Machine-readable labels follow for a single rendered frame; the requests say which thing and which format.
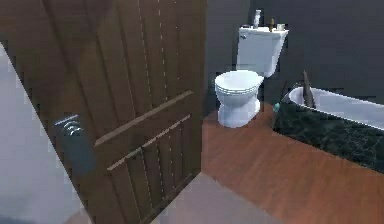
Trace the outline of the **brown wooden room door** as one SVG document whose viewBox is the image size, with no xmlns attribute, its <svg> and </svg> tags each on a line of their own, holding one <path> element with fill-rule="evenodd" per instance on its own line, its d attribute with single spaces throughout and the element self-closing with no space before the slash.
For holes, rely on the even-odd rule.
<svg viewBox="0 0 384 224">
<path fill-rule="evenodd" d="M 207 0 L 0 0 L 0 46 L 90 224 L 151 224 L 200 173 Z M 54 123 L 78 114 L 83 131 Z"/>
</svg>

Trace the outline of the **dark green marble bathtub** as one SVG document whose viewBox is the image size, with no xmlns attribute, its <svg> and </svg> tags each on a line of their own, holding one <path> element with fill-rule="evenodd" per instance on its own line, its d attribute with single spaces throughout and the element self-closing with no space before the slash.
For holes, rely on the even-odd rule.
<svg viewBox="0 0 384 224">
<path fill-rule="evenodd" d="M 273 130 L 384 174 L 384 105 L 313 88 L 313 108 L 295 87 L 274 106 Z"/>
</svg>

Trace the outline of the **white toilet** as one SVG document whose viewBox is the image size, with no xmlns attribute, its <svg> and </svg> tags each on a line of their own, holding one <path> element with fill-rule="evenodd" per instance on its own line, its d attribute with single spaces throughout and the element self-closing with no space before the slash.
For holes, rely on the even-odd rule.
<svg viewBox="0 0 384 224">
<path fill-rule="evenodd" d="M 276 70 L 289 30 L 268 27 L 238 29 L 235 69 L 214 80 L 220 106 L 218 122 L 229 128 L 248 124 L 261 108 L 258 92 Z"/>
</svg>

